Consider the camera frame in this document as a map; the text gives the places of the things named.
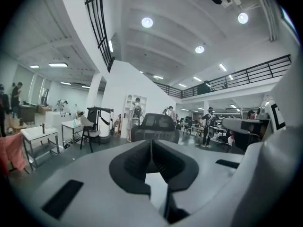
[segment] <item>railing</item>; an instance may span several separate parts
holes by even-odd
[[[104,22],[104,14],[103,14],[103,0],[85,0],[85,5],[87,5],[89,18],[97,40],[98,49],[102,54],[108,72],[110,72],[110,69],[113,65],[115,58],[111,56],[109,45],[108,45],[105,22]]]
[[[182,98],[182,90],[158,82],[155,82],[155,84],[157,84],[158,87],[160,87],[164,92],[166,92],[167,95]]]
[[[205,81],[198,86],[185,89],[182,91],[182,98],[280,77],[285,74],[290,65],[290,55],[285,55],[256,66],[231,73],[227,76]]]

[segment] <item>white ceiling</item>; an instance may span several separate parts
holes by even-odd
[[[121,30],[117,31],[122,60],[147,75],[164,77],[150,76],[152,80],[180,89],[184,88],[179,83],[187,88],[198,85],[193,76],[203,80],[223,76],[219,63],[269,38],[258,0],[239,1],[239,6],[233,3],[225,8],[211,0],[123,0]],[[256,8],[247,9],[248,23],[240,24],[238,15],[251,5]],[[153,20],[151,28],[141,25],[144,17]],[[199,45],[205,48],[202,54],[195,53]],[[227,65],[227,73],[253,65]]]
[[[270,98],[271,97],[268,96],[268,93],[259,93],[246,96],[237,96],[233,98],[212,100],[209,101],[209,106],[212,107],[215,111],[217,110],[218,112],[226,109],[231,109],[232,104],[240,109],[253,109],[259,108],[260,106],[264,106],[262,103]],[[203,112],[203,110],[199,110],[198,108],[204,108],[204,102],[182,104],[181,107],[190,111],[196,110],[199,112]]]
[[[1,49],[25,67],[39,65],[32,71],[48,79],[89,86],[95,71],[65,26],[63,8],[54,1],[25,0],[3,34]],[[51,62],[65,62],[68,67],[51,68]],[[104,87],[102,80],[99,89]]]

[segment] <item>pink cloth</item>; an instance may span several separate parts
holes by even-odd
[[[27,165],[22,153],[21,133],[0,138],[0,168],[5,175],[9,175],[8,161],[19,171]]]

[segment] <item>fluorescent light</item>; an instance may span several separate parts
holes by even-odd
[[[110,50],[110,52],[114,52],[114,50],[113,50],[113,45],[112,45],[112,41],[111,41],[111,40],[108,42],[108,45],[109,45],[109,50]]]
[[[201,54],[204,52],[204,47],[203,46],[198,46],[196,49],[195,49],[195,52],[198,53],[198,54]]]
[[[238,15],[238,21],[241,23],[241,24],[246,24],[247,21],[248,21],[248,15],[246,13],[240,13]]]
[[[159,76],[153,76],[154,78],[158,78],[158,79],[163,79],[162,77]]]
[[[197,80],[197,81],[201,81],[199,78],[196,78],[196,77],[194,77],[194,79]]]
[[[222,64],[219,65],[224,71],[227,71],[227,69],[225,68],[225,66],[223,66]]]
[[[67,64],[64,62],[60,62],[60,63],[49,63],[49,65],[51,67],[67,67]]]
[[[145,28],[150,28],[153,25],[153,20],[149,17],[142,19],[141,24]]]

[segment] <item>round ceiling light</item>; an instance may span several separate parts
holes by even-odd
[[[142,19],[141,23],[145,28],[150,28],[153,25],[153,21],[149,17],[145,17],[144,19]]]
[[[239,16],[238,16],[238,21],[241,24],[246,24],[247,21],[248,21],[248,15],[246,13],[240,13]]]
[[[201,54],[204,52],[204,47],[203,46],[198,46],[196,49],[195,49],[196,53],[198,54]]]

